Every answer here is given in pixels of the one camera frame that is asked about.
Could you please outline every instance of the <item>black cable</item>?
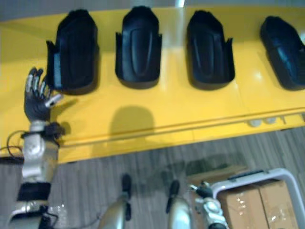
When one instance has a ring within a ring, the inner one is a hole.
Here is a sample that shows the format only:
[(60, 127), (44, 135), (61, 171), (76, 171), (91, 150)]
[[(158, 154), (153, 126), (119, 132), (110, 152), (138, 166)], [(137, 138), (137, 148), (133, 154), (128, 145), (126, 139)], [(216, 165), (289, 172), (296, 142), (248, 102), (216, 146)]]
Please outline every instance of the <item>black cable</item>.
[(55, 215), (55, 214), (52, 214), (52, 213), (49, 213), (49, 212), (45, 212), (45, 214), (46, 214), (46, 215), (49, 215), (49, 216), (55, 217), (55, 220), (54, 220), (54, 222), (53, 222), (53, 224), (52, 224), (52, 226), (51, 226), (51, 228), (53, 229), (54, 226), (55, 226), (55, 224), (56, 224), (57, 221), (58, 221), (58, 215)]
[(7, 140), (6, 140), (6, 147), (4, 147), (4, 148), (6, 148), (6, 149), (8, 150), (8, 153), (10, 154), (10, 156), (11, 156), (14, 160), (20, 162), (20, 161), (22, 161), (22, 158), (15, 156), (15, 155), (10, 151), (10, 148), (18, 148), (18, 149), (22, 152), (22, 149), (21, 149), (20, 146), (10, 146), (10, 139), (11, 139), (15, 134), (17, 134), (17, 133), (25, 133), (25, 131), (24, 131), (24, 130), (16, 130), (16, 131), (14, 131), (13, 133), (11, 133), (11, 134), (8, 136)]

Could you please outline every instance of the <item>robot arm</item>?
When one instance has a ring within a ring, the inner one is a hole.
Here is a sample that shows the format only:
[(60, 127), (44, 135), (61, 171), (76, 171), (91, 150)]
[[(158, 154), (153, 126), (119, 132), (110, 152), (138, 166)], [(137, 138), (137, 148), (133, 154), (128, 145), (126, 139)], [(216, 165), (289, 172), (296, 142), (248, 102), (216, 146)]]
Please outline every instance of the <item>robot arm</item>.
[(42, 72), (42, 69), (31, 69), (25, 85), (24, 112), (30, 121), (30, 130), (22, 136), (22, 184), (16, 208), (8, 222), (10, 229), (51, 228), (51, 219), (45, 213), (57, 167), (57, 139), (64, 130), (58, 123), (49, 121), (51, 108), (62, 99), (62, 95), (51, 96), (44, 80), (39, 84)]

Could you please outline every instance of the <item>black plastic part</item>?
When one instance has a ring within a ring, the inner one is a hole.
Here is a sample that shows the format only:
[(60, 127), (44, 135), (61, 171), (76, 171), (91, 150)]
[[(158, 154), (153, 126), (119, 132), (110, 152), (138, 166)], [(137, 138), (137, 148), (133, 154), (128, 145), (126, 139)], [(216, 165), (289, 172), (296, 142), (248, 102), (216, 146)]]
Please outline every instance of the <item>black plastic part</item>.
[(179, 194), (180, 183), (178, 180), (174, 180), (170, 186), (169, 196), (177, 196)]
[(41, 222), (38, 229), (54, 229), (51, 227), (51, 218), (47, 216), (42, 216)]
[(305, 46), (295, 28), (269, 16), (260, 34), (280, 84), (288, 90), (305, 89)]
[(213, 223), (209, 226), (209, 229), (227, 229), (227, 227), (220, 223)]
[(59, 24), (55, 45), (47, 41), (46, 84), (67, 94), (85, 94), (97, 86), (97, 27), (86, 10), (71, 11)]
[(196, 193), (202, 198), (213, 197), (213, 191), (210, 187), (199, 186), (198, 189), (196, 190)]
[(65, 134), (65, 129), (59, 125), (57, 122), (50, 123), (44, 128), (44, 134), (46, 136), (53, 136), (58, 139), (60, 136)]
[(248, 175), (253, 175), (253, 174), (257, 174), (257, 173), (263, 173), (264, 171), (261, 170), (261, 169), (258, 169), (258, 170), (254, 170), (254, 171), (249, 171), (249, 172), (244, 172), (244, 173), (240, 173), (240, 174), (237, 174), (237, 175), (233, 175), (233, 176), (230, 176), (228, 178), (228, 180), (235, 180), (237, 178), (241, 178), (241, 177), (246, 177)]
[(24, 183), (21, 185), (17, 201), (48, 200), (50, 183)]
[(188, 74), (192, 85), (214, 90), (234, 79), (232, 40), (224, 41), (223, 26), (210, 12), (195, 12), (187, 26)]
[(132, 207), (131, 207), (130, 203), (126, 204), (125, 219), (126, 219), (126, 221), (129, 221), (132, 219)]
[(115, 73), (120, 82), (135, 89), (155, 86), (161, 46), (157, 17), (148, 7), (134, 7), (123, 19), (122, 34), (116, 33)]
[(128, 174), (124, 174), (122, 177), (122, 191), (128, 194), (128, 199), (132, 195), (132, 178)]
[(180, 183), (178, 180), (174, 180), (170, 186), (169, 198), (166, 204), (166, 213), (169, 213), (172, 207), (173, 199), (179, 194)]

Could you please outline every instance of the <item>robotic hand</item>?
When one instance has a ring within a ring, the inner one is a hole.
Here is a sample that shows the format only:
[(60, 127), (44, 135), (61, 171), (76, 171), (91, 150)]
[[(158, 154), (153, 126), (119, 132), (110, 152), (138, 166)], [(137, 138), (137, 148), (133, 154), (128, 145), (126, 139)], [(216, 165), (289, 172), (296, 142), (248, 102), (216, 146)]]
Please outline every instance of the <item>robotic hand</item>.
[(196, 199), (196, 206), (199, 212), (203, 213), (205, 228), (229, 229), (220, 202), (213, 198), (210, 185), (207, 182), (202, 182), (199, 186), (190, 185), (190, 188), (201, 197)]
[(23, 134), (22, 185), (19, 189), (16, 208), (8, 226), (10, 229), (51, 229), (48, 197), (51, 182), (57, 167), (59, 144), (57, 139), (64, 134), (58, 123), (49, 123), (51, 108), (63, 96), (51, 96), (40, 77), (42, 69), (32, 68), (26, 80), (24, 112), (30, 121), (30, 131)]

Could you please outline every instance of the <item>robot leg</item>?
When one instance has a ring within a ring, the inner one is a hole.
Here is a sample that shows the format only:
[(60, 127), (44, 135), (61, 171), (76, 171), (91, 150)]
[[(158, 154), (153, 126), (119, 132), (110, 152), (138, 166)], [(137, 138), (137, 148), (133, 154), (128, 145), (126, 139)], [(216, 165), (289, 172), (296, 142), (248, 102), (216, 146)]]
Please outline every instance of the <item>robot leg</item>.
[(125, 221), (131, 219), (131, 177), (124, 175), (122, 178), (122, 196), (113, 203), (103, 215), (98, 229), (124, 229)]

